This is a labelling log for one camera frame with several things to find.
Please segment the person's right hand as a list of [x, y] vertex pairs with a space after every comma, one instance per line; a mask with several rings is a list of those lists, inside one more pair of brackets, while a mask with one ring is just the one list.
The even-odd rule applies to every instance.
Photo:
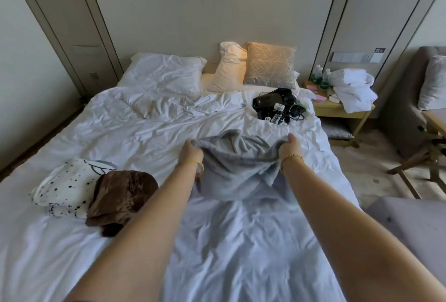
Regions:
[[298, 160], [301, 162], [305, 162], [304, 158], [302, 156], [301, 145], [300, 145], [298, 139], [297, 139], [297, 150], [283, 150], [283, 144], [279, 147], [279, 150], [278, 150], [281, 169], [285, 165], [286, 161]]

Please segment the person's left hand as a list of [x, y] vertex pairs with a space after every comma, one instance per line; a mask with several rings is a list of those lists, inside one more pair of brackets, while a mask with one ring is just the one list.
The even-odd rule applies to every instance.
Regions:
[[194, 164], [196, 166], [196, 178], [198, 178], [204, 172], [203, 158], [204, 153], [202, 149], [195, 147], [193, 140], [188, 139], [182, 146], [178, 164]]

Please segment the grey fleece garment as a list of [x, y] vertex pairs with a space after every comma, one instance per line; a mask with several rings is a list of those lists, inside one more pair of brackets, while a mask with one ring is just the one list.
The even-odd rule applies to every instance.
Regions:
[[279, 148], [285, 138], [270, 144], [260, 136], [226, 130], [193, 141], [203, 151], [204, 171], [196, 181], [205, 198], [223, 202], [277, 199], [294, 202], [280, 174]]

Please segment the person's left forearm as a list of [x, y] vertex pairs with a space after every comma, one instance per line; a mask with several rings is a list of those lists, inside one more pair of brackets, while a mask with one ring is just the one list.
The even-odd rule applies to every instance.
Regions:
[[63, 302], [158, 302], [195, 179], [194, 164], [177, 164]]

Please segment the person's right forearm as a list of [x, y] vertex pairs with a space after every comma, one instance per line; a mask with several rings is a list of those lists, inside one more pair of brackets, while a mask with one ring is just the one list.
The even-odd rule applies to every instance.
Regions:
[[348, 302], [446, 302], [446, 288], [387, 229], [304, 162], [287, 178]]

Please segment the black bag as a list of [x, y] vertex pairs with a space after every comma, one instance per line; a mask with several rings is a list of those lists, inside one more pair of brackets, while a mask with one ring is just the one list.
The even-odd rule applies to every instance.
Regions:
[[256, 112], [261, 110], [274, 107], [274, 105], [285, 105], [291, 106], [297, 101], [297, 97], [287, 88], [277, 88], [269, 93], [261, 93], [259, 96], [255, 97], [252, 101], [253, 109]]

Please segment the grey floor cushion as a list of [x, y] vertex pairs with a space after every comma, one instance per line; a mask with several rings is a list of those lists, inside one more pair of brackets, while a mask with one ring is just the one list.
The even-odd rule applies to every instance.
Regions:
[[342, 126], [323, 126], [322, 129], [329, 139], [350, 140], [354, 138], [352, 132]]

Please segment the white duvet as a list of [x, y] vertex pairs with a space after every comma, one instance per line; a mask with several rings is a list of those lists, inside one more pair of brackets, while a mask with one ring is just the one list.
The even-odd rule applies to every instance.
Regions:
[[[30, 192], [70, 159], [104, 160], [145, 171], [161, 185], [186, 139], [240, 130], [269, 144], [292, 132], [305, 163], [359, 207], [308, 98], [301, 121], [256, 118], [256, 93], [168, 96], [117, 87], [84, 111], [0, 183], [0, 302], [62, 302], [110, 239], [71, 217], [56, 218]], [[242, 202], [188, 203], [165, 272], [160, 302], [346, 302], [293, 193], [277, 190]]]

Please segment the beige patterned cushion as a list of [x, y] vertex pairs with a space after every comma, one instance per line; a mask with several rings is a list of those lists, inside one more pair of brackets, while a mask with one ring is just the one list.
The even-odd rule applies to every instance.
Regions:
[[294, 59], [296, 47], [248, 42], [246, 85], [296, 89]]

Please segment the white towel pile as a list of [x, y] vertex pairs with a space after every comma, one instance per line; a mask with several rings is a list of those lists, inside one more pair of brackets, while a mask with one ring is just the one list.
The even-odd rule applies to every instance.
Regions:
[[374, 76], [365, 69], [345, 68], [330, 75], [330, 86], [348, 114], [372, 110], [378, 98], [371, 89], [374, 82]]

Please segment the brown velvet garment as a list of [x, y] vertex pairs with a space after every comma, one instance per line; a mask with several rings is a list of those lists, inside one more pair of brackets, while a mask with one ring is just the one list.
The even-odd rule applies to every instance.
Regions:
[[110, 171], [94, 189], [85, 224], [100, 227], [103, 237], [113, 238], [158, 190], [155, 178], [134, 170]]

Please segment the grey sofa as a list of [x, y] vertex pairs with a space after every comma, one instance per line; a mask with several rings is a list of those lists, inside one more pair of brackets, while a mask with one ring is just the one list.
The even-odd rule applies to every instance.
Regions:
[[417, 108], [426, 68], [433, 56], [446, 56], [446, 46], [422, 46], [412, 55], [379, 114], [380, 128], [405, 159], [425, 148], [427, 136], [418, 129], [426, 120]]

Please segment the padded headboard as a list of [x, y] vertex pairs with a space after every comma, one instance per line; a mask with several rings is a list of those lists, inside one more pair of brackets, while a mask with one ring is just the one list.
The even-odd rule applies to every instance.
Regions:
[[138, 52], [220, 62], [220, 43], [295, 47], [301, 77], [313, 67], [333, 0], [97, 0], [124, 70]]

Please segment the white black-dotted garment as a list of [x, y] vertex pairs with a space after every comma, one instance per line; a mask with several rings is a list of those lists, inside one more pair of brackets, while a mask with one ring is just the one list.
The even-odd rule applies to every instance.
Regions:
[[99, 178], [116, 169], [103, 160], [70, 159], [31, 191], [32, 203], [47, 209], [49, 216], [86, 220]]

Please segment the white sofa pillow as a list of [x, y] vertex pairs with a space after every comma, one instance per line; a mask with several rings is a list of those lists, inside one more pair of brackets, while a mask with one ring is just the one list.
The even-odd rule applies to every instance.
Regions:
[[417, 107], [421, 111], [446, 109], [446, 56], [430, 58]]

